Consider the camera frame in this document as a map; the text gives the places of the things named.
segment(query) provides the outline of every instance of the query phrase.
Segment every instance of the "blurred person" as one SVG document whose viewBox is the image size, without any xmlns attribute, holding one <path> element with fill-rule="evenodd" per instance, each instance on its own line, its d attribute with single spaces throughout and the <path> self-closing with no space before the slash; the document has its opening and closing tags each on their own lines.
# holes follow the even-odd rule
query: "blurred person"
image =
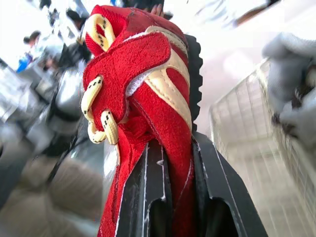
<svg viewBox="0 0 316 237">
<path fill-rule="evenodd" d="M 16 100 L 0 96 L 5 111 L 0 124 L 0 226 L 15 237 L 95 236 L 67 217 L 71 213 L 98 223 L 104 202 L 103 176 L 69 156 L 80 140 L 83 69 L 79 62 L 63 71 L 49 106 L 27 83 L 3 81 L 0 95 L 6 86 L 15 89 Z M 11 81 L 15 86 L 9 89 Z"/>
<path fill-rule="evenodd" d="M 81 31 L 85 21 L 87 20 L 87 17 L 80 17 L 79 14 L 71 9 L 68 9 L 66 11 L 66 15 L 71 19 L 71 21 L 74 23 L 78 31 Z"/>
</svg>

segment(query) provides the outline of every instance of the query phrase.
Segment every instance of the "hand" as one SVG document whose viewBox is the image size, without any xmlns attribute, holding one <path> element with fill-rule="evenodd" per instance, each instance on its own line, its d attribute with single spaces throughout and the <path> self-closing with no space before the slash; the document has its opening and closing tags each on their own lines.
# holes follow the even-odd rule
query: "hand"
<svg viewBox="0 0 316 237">
<path fill-rule="evenodd" d="M 263 55 L 270 58 L 268 79 L 269 103 L 274 112 L 280 113 L 284 105 L 293 98 L 294 90 L 302 82 L 312 56 L 316 55 L 316 40 L 306 43 L 292 33 L 281 33 L 263 49 Z"/>
<path fill-rule="evenodd" d="M 155 5 L 150 13 L 156 16 L 163 17 L 162 5 Z"/>
<path fill-rule="evenodd" d="M 303 99 L 302 107 L 293 109 L 291 102 L 285 104 L 279 121 L 285 133 L 298 138 L 308 148 L 316 147 L 316 89 Z"/>
</svg>

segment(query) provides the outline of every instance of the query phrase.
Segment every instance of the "stitching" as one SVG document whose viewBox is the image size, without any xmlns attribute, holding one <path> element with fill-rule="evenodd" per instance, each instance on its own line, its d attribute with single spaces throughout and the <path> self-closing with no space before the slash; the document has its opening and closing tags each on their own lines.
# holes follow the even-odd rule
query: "stitching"
<svg viewBox="0 0 316 237">
<path fill-rule="evenodd" d="M 185 188 L 186 188 L 186 186 L 187 186 L 187 184 L 188 184 L 188 182 L 189 182 L 189 176 L 190 176 L 190 174 L 191 174 L 191 170 L 192 170 L 192 159 L 190 160 L 190 167 L 189 167 L 189 172 L 188 172 L 188 175 L 187 175 L 186 182 L 184 183 L 184 187 L 183 187 L 183 189 L 182 189 L 182 191 L 181 191 L 181 193 L 180 193 L 180 196 L 179 196 L 178 201 L 177 201 L 177 203 L 176 203 L 176 207 L 173 209 L 173 213 L 176 212 L 176 210 L 177 210 L 177 208 L 178 208 L 178 206 L 179 206 L 178 204 L 179 204 L 179 202 L 180 202 L 180 199 L 181 199 L 181 197 L 182 197 L 182 194 L 183 194 L 183 192 L 184 192 L 184 190 L 185 190 Z"/>
<path fill-rule="evenodd" d="M 158 133 L 158 131 L 156 130 L 156 128 L 154 127 L 153 122 L 151 121 L 151 119 L 149 118 L 148 114 L 145 112 L 144 108 L 138 103 L 138 101 L 136 101 L 135 99 L 132 99 L 132 102 L 135 103 L 135 105 L 143 112 L 144 116 L 146 117 L 147 122 L 149 123 L 149 126 L 151 127 L 153 133 L 155 134 L 156 138 L 159 140 L 160 143 L 162 143 L 162 139 Z"/>
</svg>

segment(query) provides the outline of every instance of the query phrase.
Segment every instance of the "cream stripe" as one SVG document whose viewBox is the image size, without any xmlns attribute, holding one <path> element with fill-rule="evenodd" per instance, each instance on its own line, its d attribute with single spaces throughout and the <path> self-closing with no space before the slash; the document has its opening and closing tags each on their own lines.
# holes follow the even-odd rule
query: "cream stripe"
<svg viewBox="0 0 316 237">
<path fill-rule="evenodd" d="M 171 50 L 170 59 L 160 70 L 149 74 L 145 79 L 145 83 L 184 119 L 191 130 L 192 121 L 188 103 L 168 77 L 167 68 L 176 69 L 185 78 L 186 82 L 190 83 L 188 69 L 174 50 Z"/>
<path fill-rule="evenodd" d="M 166 62 L 166 67 L 177 70 L 186 80 L 188 88 L 190 88 L 190 74 L 188 68 L 173 49 L 171 49 L 170 59 Z"/>
</svg>

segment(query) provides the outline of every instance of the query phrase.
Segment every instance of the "person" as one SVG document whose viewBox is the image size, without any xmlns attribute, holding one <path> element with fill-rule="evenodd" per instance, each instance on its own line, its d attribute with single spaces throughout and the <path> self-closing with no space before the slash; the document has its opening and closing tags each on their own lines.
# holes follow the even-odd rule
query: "person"
<svg viewBox="0 0 316 237">
<path fill-rule="evenodd" d="M 94 223 L 101 218 L 103 176 L 70 156 L 84 140 L 78 134 L 85 63 L 76 44 L 64 48 L 59 61 L 47 60 L 47 67 L 60 72 L 49 106 L 30 86 L 16 89 L 15 98 L 25 99 L 16 101 L 17 106 L 4 97 L 4 111 L 15 111 L 1 118 L 0 225 L 13 236 L 92 237 L 94 233 L 82 230 L 68 214 Z M 12 78 L 2 80 L 10 83 Z"/>
<path fill-rule="evenodd" d="M 40 31 L 34 31 L 29 37 L 24 37 L 23 42 L 30 47 L 33 61 L 43 54 L 48 54 L 58 61 L 64 47 L 64 43 L 58 36 L 54 34 L 43 35 Z"/>
<path fill-rule="evenodd" d="M 315 21 L 308 17 L 298 21 L 290 31 L 267 44 L 263 55 L 270 59 L 268 96 L 278 122 L 287 134 L 316 154 L 315 82 L 309 85 L 312 90 L 302 98 L 300 106 L 292 103 L 296 89 L 307 84 L 305 72 L 309 65 L 315 64 L 316 35 L 308 30 L 314 26 Z"/>
<path fill-rule="evenodd" d="M 72 20 L 78 31 L 83 29 L 87 17 L 80 17 L 79 14 L 71 9 L 66 11 L 66 15 Z"/>
<path fill-rule="evenodd" d="M 37 43 L 40 37 L 40 31 L 34 31 L 31 33 L 29 37 L 24 37 L 23 42 L 25 44 L 28 44 L 30 48 L 34 47 L 34 45 Z"/>
</svg>

